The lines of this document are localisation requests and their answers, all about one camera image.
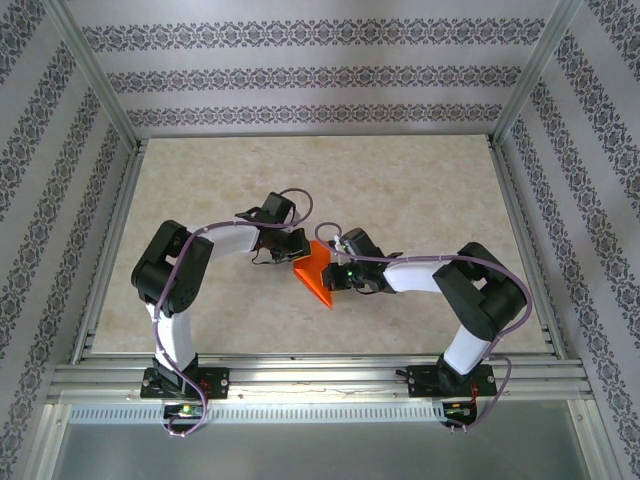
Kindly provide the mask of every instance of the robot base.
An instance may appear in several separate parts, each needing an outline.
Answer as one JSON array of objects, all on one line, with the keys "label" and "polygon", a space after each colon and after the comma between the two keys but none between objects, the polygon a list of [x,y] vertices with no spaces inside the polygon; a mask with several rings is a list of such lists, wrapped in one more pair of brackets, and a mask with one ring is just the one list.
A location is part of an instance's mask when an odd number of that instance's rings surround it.
[{"label": "robot base", "polygon": [[[204,388],[209,400],[224,400],[229,394],[229,369],[219,367],[198,367],[196,374],[198,385]],[[200,401],[200,396],[193,388],[188,388],[185,393],[164,380],[158,371],[147,368],[142,378],[140,398],[159,400]]]},{"label": "robot base", "polygon": [[402,376],[407,379],[409,397],[411,398],[452,398],[471,397],[472,384],[475,382],[478,389],[478,397],[493,397],[498,392],[495,377],[491,365],[478,365],[469,378],[458,388],[456,392],[444,391],[438,379],[437,365],[410,365],[406,374]]}]

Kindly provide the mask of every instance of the orange triangular block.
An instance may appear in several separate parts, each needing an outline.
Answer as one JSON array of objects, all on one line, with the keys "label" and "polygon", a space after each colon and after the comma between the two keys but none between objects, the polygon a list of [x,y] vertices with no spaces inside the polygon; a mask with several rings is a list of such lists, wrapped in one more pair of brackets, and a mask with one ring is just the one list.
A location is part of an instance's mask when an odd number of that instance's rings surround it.
[{"label": "orange triangular block", "polygon": [[327,307],[331,308],[331,292],[322,284],[322,271],[331,260],[329,250],[316,240],[311,240],[311,255],[293,261],[293,273]]}]

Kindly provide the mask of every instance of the patterned wallpaper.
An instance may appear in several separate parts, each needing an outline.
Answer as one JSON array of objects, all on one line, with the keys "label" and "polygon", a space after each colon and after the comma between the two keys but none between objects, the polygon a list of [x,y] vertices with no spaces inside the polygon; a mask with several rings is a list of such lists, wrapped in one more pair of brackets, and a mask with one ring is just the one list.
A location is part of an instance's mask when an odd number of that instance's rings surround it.
[{"label": "patterned wallpaper", "polygon": [[0,478],[22,478],[67,362],[127,153],[39,3],[2,2]]},{"label": "patterned wallpaper", "polygon": [[144,138],[488,133],[556,0],[474,3],[69,6]]},{"label": "patterned wallpaper", "polygon": [[624,478],[640,478],[639,25],[632,2],[583,4],[503,149]]}]

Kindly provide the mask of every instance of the robotic arm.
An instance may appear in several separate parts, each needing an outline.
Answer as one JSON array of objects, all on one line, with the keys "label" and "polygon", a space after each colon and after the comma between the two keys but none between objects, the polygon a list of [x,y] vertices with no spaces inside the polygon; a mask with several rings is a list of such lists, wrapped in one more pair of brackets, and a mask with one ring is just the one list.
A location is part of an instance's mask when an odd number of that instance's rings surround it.
[{"label": "robotic arm", "polygon": [[[242,224],[208,230],[191,243],[162,305],[158,322],[159,344],[164,349],[160,351],[157,347],[153,359],[156,379],[162,384],[158,390],[174,397],[191,397],[194,394],[193,389],[175,373],[165,355],[185,375],[198,380],[198,356],[191,340],[188,309],[200,290],[207,265],[230,253],[253,252],[261,248],[270,251],[273,263],[308,256],[311,250],[303,228],[291,231],[250,225],[283,225],[287,218],[295,215],[295,204],[291,200],[271,192],[261,208],[254,207],[236,215]],[[172,262],[190,236],[191,232],[179,223],[173,220],[164,222],[133,269],[131,283],[137,288],[138,296],[145,302],[152,318],[173,269]]]},{"label": "robotic arm", "polygon": [[[334,241],[333,248],[352,257],[384,258],[361,228]],[[393,253],[387,258],[399,255]],[[479,243],[467,244],[458,255],[502,266]],[[331,291],[354,288],[362,292],[361,289],[368,288],[367,293],[410,290],[442,293],[462,324],[437,364],[437,388],[451,394],[467,383],[491,342],[526,304],[524,293],[506,275],[460,260],[332,263],[323,271],[323,283]]]},{"label": "robotic arm", "polygon": [[[312,249],[304,229],[292,230],[296,222],[286,223],[289,217],[296,217],[295,204],[272,192],[262,207],[237,214],[237,220],[228,222],[227,226],[204,229],[184,252],[192,233],[173,220],[160,226],[131,276],[152,319],[163,290],[168,288],[157,324],[156,340],[162,349],[156,351],[153,368],[145,372],[143,398],[192,400],[198,395],[208,399],[226,398],[224,388],[216,389],[212,385],[227,385],[228,369],[198,367],[188,309],[199,292],[208,263],[216,258],[262,248],[270,251],[273,263],[309,256]],[[458,252],[459,256],[472,261],[402,263],[400,260],[394,263],[401,253],[385,257],[360,228],[336,238],[329,246],[349,257],[346,263],[329,263],[322,272],[322,284],[329,291],[353,288],[361,293],[440,292],[458,316],[461,323],[458,333],[435,367],[425,367],[422,377],[400,372],[407,376],[409,384],[422,385],[423,394],[418,396],[467,396],[471,391],[470,382],[475,383],[480,369],[492,372],[490,366],[480,365],[491,343],[527,303],[521,288],[495,270],[495,265],[501,267],[498,260],[477,243],[469,243]],[[182,256],[181,264],[173,272],[175,260],[172,259],[179,256]],[[494,269],[483,263],[494,265]],[[175,279],[167,287],[172,274]],[[176,368],[191,382],[185,381]],[[222,370],[217,372],[221,376],[216,377],[214,370]],[[492,373],[487,375],[486,370],[482,375],[485,379],[492,378]],[[206,395],[196,391],[191,383],[199,385]],[[414,390],[416,388],[410,386],[410,392]],[[484,395],[495,393],[495,385],[484,391]]]}]

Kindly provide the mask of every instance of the marble floor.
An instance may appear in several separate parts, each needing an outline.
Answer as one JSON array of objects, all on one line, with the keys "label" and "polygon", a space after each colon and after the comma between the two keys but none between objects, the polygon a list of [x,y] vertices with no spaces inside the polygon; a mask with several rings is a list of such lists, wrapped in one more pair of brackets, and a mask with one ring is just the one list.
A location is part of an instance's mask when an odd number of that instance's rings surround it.
[{"label": "marble floor", "polygon": [[[326,220],[364,228],[385,254],[455,253],[485,245],[521,278],[484,136],[245,137],[151,140],[93,343],[95,353],[152,352],[151,322],[131,270],[158,226],[228,220],[270,191],[302,187]],[[291,194],[301,211],[307,203]],[[326,237],[333,235],[327,231]],[[442,295],[338,292],[329,310],[291,264],[252,254],[210,264],[192,307],[201,353],[440,353],[459,323]],[[534,315],[496,351],[545,352]]]}]

